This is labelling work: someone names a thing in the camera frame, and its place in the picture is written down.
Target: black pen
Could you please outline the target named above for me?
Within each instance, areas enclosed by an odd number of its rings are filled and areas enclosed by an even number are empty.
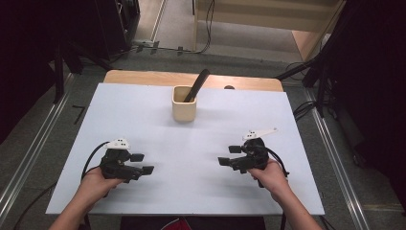
[[[192,99],[194,99],[199,92],[200,88],[202,87],[204,81],[206,81],[207,77],[210,75],[209,70],[204,69],[197,77],[196,81],[194,82],[191,92],[186,96],[185,101],[183,103],[189,103]]]

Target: red fabric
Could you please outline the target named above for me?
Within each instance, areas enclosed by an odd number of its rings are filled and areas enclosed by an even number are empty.
[[[183,218],[180,218],[178,221],[165,227],[164,230],[191,230],[191,228]]]

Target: beige cup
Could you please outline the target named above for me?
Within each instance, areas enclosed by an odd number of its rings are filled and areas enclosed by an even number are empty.
[[[177,122],[191,122],[196,117],[196,101],[184,103],[186,96],[191,92],[191,86],[176,85],[172,91],[172,114]]]

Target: hand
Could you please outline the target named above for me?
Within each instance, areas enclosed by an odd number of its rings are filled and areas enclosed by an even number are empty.
[[[89,171],[81,180],[72,200],[90,211],[97,201],[123,182],[122,179],[104,179],[101,168],[97,167]]]
[[[271,192],[272,197],[277,202],[281,201],[282,195],[292,193],[282,168],[276,160],[269,159],[264,170],[251,169],[248,172]]]

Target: white tabletop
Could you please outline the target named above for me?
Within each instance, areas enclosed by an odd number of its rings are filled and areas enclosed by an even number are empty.
[[[154,166],[152,175],[121,184],[91,213],[113,215],[279,215],[280,206],[249,173],[219,166],[217,157],[236,158],[228,147],[243,145],[250,129],[276,127],[262,137],[282,159],[289,184],[312,215],[323,215],[305,149],[285,93],[202,88],[193,122],[171,116],[169,86],[99,84],[50,201],[47,214],[60,214],[74,195],[83,166],[100,143],[121,137],[130,153],[143,153],[134,167]],[[100,164],[100,149],[89,168]]]

